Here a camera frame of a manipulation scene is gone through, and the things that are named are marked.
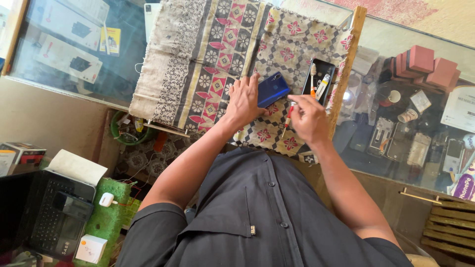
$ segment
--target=green grass mat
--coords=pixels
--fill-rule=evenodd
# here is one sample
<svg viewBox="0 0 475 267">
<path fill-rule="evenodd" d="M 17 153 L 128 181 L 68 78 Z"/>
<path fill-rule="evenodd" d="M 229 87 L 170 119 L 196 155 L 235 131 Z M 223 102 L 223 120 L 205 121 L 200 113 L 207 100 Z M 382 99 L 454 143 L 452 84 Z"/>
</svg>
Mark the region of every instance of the green grass mat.
<svg viewBox="0 0 475 267">
<path fill-rule="evenodd" d="M 126 219 L 127 206 L 111 204 L 110 207 L 99 205 L 99 200 L 104 193 L 114 195 L 114 200 L 119 203 L 127 203 L 130 194 L 130 184 L 117 182 L 110 178 L 102 178 L 96 187 L 94 199 L 94 211 L 91 219 L 86 224 L 84 234 L 89 234 L 98 238 L 107 239 L 104 253 L 99 263 L 89 263 L 83 260 L 74 259 L 75 267 L 107 267 L 111 257 L 113 247 L 120 234 L 120 229 Z"/>
</svg>

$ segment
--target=shirt pocket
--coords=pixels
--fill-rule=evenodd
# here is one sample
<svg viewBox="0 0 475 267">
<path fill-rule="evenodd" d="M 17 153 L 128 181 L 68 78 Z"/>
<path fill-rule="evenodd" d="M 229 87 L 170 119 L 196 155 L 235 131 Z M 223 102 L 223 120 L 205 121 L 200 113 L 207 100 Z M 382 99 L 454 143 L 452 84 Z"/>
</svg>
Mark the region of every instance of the shirt pocket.
<svg viewBox="0 0 475 267">
<path fill-rule="evenodd" d="M 226 192 L 215 192 L 190 225 L 179 235 L 188 231 L 226 233 L 251 237 L 251 224 L 247 207 L 246 187 Z"/>
</svg>

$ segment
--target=person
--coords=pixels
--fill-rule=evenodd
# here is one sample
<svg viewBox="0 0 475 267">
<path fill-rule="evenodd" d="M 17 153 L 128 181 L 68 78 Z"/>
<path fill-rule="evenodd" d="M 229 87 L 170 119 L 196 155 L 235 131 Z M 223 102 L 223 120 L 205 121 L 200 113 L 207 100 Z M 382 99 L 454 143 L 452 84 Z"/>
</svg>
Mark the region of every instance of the person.
<svg viewBox="0 0 475 267">
<path fill-rule="evenodd" d="M 297 103 L 292 126 L 318 157 L 338 218 L 283 157 L 249 148 L 218 155 L 265 112 L 257 107 L 258 79 L 237 80 L 226 113 L 158 177 L 116 266 L 412 266 L 333 148 L 325 109 L 311 96 L 288 96 Z M 183 211 L 198 189 L 188 225 Z"/>
</svg>

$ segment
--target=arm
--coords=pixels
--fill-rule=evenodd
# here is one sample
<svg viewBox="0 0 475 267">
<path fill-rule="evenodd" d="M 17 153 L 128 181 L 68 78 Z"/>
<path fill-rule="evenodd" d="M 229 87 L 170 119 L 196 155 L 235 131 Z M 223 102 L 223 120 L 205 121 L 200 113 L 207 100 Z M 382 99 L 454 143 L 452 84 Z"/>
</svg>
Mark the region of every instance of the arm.
<svg viewBox="0 0 475 267">
<path fill-rule="evenodd" d="M 226 114 L 160 174 L 139 210 L 162 202 L 186 207 L 226 141 L 266 111 L 257 107 L 258 79 L 259 74 L 254 74 L 251 78 L 236 80 L 229 89 Z"/>
<path fill-rule="evenodd" d="M 361 238 L 383 238 L 399 247 L 384 215 L 328 139 L 325 108 L 310 95 L 290 95 L 289 99 L 297 102 L 292 126 L 318 157 L 340 220 Z"/>
</svg>

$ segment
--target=red screwdriver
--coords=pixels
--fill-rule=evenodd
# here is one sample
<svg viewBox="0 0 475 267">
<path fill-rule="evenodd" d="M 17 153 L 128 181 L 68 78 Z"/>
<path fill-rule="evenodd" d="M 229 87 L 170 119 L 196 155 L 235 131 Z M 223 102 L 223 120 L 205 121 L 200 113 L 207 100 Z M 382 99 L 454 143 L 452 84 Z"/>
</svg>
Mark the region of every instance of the red screwdriver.
<svg viewBox="0 0 475 267">
<path fill-rule="evenodd" d="M 290 123 L 290 114 L 291 114 L 292 111 L 294 110 L 294 105 L 295 105 L 295 104 L 297 104 L 297 103 L 295 103 L 295 102 L 292 101 L 291 106 L 290 106 L 290 110 L 289 110 L 289 114 L 287 115 L 287 118 L 285 119 L 284 132 L 282 133 L 282 138 L 284 137 L 285 131 L 287 130 L 287 127 L 289 126 L 289 123 Z"/>
</svg>

